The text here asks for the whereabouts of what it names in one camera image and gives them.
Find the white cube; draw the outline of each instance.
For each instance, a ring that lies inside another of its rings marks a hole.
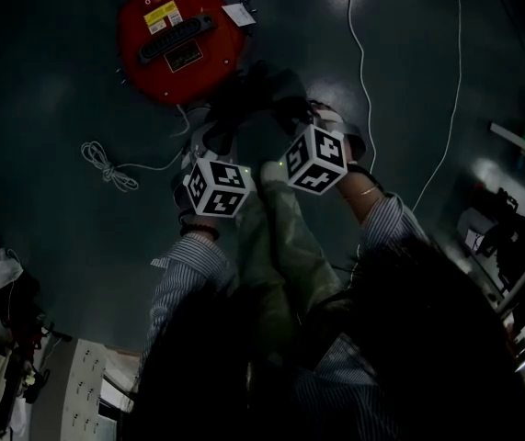
[[[348,172],[344,134],[310,125],[280,159],[286,165],[289,186],[324,194]]]
[[[197,214],[231,218],[250,193],[252,177],[245,166],[200,158],[183,184]]]

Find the red round device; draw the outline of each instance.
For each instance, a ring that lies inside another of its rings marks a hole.
[[[130,0],[119,11],[119,45],[127,79],[163,103],[209,94],[235,71],[243,31],[223,0]]]

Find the yellow label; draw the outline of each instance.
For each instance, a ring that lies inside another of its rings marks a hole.
[[[145,19],[148,26],[152,26],[153,23],[160,21],[162,18],[167,17],[170,13],[175,11],[178,11],[178,7],[173,0],[172,2],[157,7],[156,10],[152,10],[147,15],[144,15],[143,19]]]

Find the floor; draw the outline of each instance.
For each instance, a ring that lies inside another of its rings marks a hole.
[[[174,172],[132,171],[141,187],[122,194],[83,161],[80,146],[99,140],[115,162],[158,165],[183,140],[168,138],[180,126],[175,110],[115,75],[116,14],[125,1],[0,0],[0,236],[40,281],[40,300],[60,331],[139,349],[160,275],[149,263],[178,236],[168,187]],[[298,72],[310,97],[366,133],[348,0],[252,2],[254,54]],[[374,173],[409,206],[446,144],[457,16],[457,0],[355,0]],[[481,165],[513,170],[517,160],[487,130],[491,119],[525,124],[525,56],[498,0],[462,0],[462,72],[448,157],[417,210],[434,234],[451,229]],[[349,266],[358,231],[336,194],[301,202],[330,260]],[[223,244],[234,253],[230,233]]]

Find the striped shirt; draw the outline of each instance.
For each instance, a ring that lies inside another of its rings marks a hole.
[[[428,237],[396,195],[382,198],[362,224],[360,250],[395,248],[404,238]],[[218,290],[233,276],[229,260],[213,242],[196,234],[182,237],[153,266],[165,270],[154,293],[143,360],[156,336],[166,328],[179,303],[207,282]],[[320,439],[334,429],[345,438],[395,440],[399,430],[383,401],[374,370],[360,350],[341,334],[313,371],[297,368],[291,379],[291,406],[304,419],[306,438]]]

